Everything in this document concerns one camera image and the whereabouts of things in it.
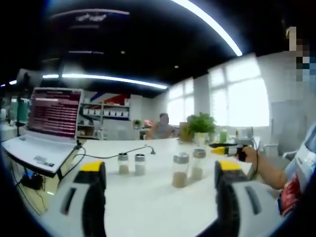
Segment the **laptop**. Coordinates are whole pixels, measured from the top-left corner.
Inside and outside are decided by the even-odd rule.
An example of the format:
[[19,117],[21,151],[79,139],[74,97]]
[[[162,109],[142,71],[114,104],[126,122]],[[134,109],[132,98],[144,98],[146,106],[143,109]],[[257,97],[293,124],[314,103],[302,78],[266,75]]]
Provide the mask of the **laptop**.
[[82,95],[82,89],[34,88],[26,133],[2,147],[24,167],[55,174],[77,145]]

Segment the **glass bottle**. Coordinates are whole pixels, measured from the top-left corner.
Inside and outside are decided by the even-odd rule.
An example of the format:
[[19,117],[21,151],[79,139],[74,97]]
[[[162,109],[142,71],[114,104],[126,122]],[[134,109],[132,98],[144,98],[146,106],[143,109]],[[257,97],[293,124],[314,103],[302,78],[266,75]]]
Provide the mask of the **glass bottle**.
[[192,178],[195,180],[201,180],[203,178],[203,163],[206,157],[206,151],[204,149],[194,149],[193,151],[193,166],[192,166]]
[[180,153],[173,157],[173,179],[172,186],[175,188],[183,188],[187,184],[189,169],[189,155]]
[[146,163],[144,154],[135,155],[135,175],[142,176],[146,173]]
[[127,153],[119,153],[118,155],[118,173],[120,175],[129,174]]

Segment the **ceiling light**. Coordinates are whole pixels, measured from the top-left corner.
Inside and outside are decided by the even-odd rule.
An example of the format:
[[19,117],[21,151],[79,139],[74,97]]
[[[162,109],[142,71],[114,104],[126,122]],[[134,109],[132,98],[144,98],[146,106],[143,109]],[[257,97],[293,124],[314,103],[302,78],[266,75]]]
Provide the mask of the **ceiling light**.
[[[43,78],[51,78],[50,76],[51,75],[43,75]],[[144,82],[140,80],[131,80],[131,79],[124,79],[124,78],[108,77],[108,76],[86,75],[86,74],[63,74],[62,77],[63,78],[88,78],[88,79],[114,80],[114,81],[121,81],[121,82],[127,82],[127,83],[139,84],[139,85],[146,85],[146,86],[156,87],[160,89],[167,89],[167,86],[165,85],[159,85],[159,84]]]
[[58,74],[48,74],[48,75],[43,75],[43,78],[59,78]]
[[226,41],[230,48],[235,52],[237,56],[242,56],[241,50],[238,48],[237,44],[233,41],[233,39],[227,34],[227,32],[205,11],[196,6],[194,3],[189,0],[171,0],[190,12],[194,13],[196,16],[201,18],[204,22],[206,22],[210,27],[212,27],[219,35]]

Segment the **green plant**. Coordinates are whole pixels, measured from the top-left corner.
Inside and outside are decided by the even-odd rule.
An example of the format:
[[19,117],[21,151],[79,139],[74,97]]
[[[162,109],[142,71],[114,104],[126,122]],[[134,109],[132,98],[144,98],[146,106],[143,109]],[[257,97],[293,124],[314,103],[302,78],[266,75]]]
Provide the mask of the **green plant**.
[[214,133],[216,125],[214,124],[214,118],[209,114],[200,113],[199,116],[188,116],[187,121],[189,123],[189,130],[192,133]]
[[142,124],[142,122],[141,122],[139,119],[135,119],[135,120],[133,121],[133,123],[134,123],[134,125],[136,125],[136,126],[140,126],[140,125]]

